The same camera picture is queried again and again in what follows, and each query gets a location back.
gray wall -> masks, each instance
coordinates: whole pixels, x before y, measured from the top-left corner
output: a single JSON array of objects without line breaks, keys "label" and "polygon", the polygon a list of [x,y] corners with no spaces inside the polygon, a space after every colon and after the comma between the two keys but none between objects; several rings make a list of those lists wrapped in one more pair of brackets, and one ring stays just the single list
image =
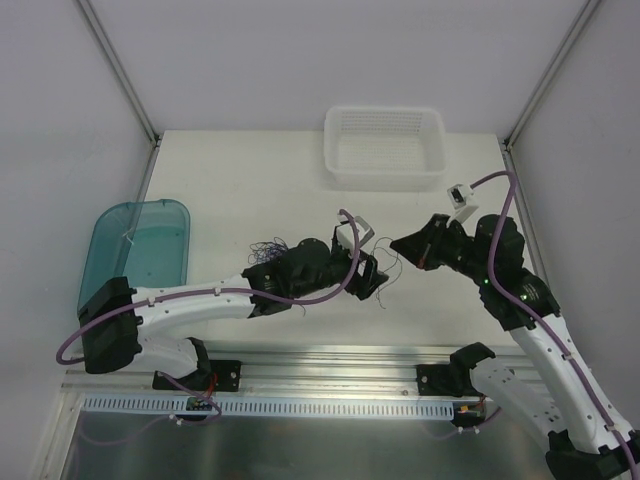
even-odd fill
[{"label": "gray wall", "polygon": [[0,3],[0,478],[26,478],[93,223],[149,145],[71,1]]},{"label": "gray wall", "polygon": [[516,144],[552,286],[587,363],[640,427],[640,2],[604,2]]},{"label": "gray wall", "polygon": [[159,129],[321,129],[430,105],[505,136],[585,0],[94,0]]}]

white tabletop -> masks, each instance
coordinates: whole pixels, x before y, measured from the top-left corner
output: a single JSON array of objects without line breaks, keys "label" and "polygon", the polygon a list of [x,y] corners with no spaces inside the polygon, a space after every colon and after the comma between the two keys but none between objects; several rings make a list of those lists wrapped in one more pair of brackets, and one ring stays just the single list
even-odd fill
[{"label": "white tabletop", "polygon": [[[249,245],[276,236],[290,246],[308,237],[330,245],[340,208],[376,231],[367,251],[381,236],[399,238],[421,229],[434,213],[451,213],[446,187],[504,169],[494,135],[448,134],[451,168],[438,190],[340,191],[324,169],[322,138],[322,132],[304,131],[165,133],[146,199],[172,198],[189,209],[188,283],[240,273],[249,266]],[[477,190],[481,207],[466,222],[468,233],[481,215],[500,211],[507,186],[497,179]],[[515,207],[511,215],[518,221]],[[391,265],[383,252],[376,256],[382,268]],[[389,272],[392,279],[395,273]],[[300,345],[514,345],[484,310],[471,280],[446,268],[423,272],[405,261],[402,276],[382,291],[381,300],[385,309],[373,297],[360,302],[343,293],[307,307],[306,314],[293,307],[271,317],[212,320],[171,333]]]}]

cable connector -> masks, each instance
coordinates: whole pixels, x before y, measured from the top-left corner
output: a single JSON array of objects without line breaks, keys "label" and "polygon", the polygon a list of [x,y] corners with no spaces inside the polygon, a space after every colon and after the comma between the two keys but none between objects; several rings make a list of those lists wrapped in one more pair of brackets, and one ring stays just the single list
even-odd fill
[{"label": "cable connector", "polygon": [[473,189],[469,185],[458,184],[447,190],[449,200],[453,205],[454,214],[449,218],[449,224],[456,220],[464,223],[479,208],[473,196]]}]

gray floor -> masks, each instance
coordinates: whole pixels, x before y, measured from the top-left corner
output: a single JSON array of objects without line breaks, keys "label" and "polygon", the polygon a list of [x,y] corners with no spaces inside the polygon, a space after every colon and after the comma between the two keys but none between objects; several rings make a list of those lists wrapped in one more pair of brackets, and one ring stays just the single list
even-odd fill
[{"label": "gray floor", "polygon": [[[130,434],[153,417],[83,414],[95,439]],[[206,427],[154,425],[126,445],[74,442],[64,479],[524,479],[551,475],[544,454],[506,416],[479,435],[437,441],[447,423],[222,418]]]}]

white table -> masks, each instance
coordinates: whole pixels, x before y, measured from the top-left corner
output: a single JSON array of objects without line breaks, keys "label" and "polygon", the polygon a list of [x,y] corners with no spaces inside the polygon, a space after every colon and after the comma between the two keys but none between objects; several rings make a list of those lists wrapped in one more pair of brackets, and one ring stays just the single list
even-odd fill
[{"label": "white table", "polygon": [[[254,242],[279,236],[290,246],[307,237],[329,243],[343,207],[364,217],[376,238],[405,236],[422,228],[432,214],[451,212],[446,187],[504,169],[494,135],[449,134],[451,168],[436,191],[346,192],[324,169],[322,138],[322,132],[306,131],[165,133],[146,199],[173,198],[189,209],[189,283],[241,272],[249,266]],[[474,233],[482,214],[500,211],[506,190],[505,179],[478,189],[481,208],[467,221],[468,233]],[[511,215],[518,221],[515,207]],[[381,252],[379,260],[384,268],[393,259]],[[393,278],[395,271],[389,273]],[[307,307],[306,315],[294,307],[272,317],[201,322],[172,334],[296,345],[514,345],[484,310],[477,287],[446,268],[422,272],[404,262],[401,278],[382,292],[381,300],[386,309],[373,297],[360,302],[341,294]]]}]

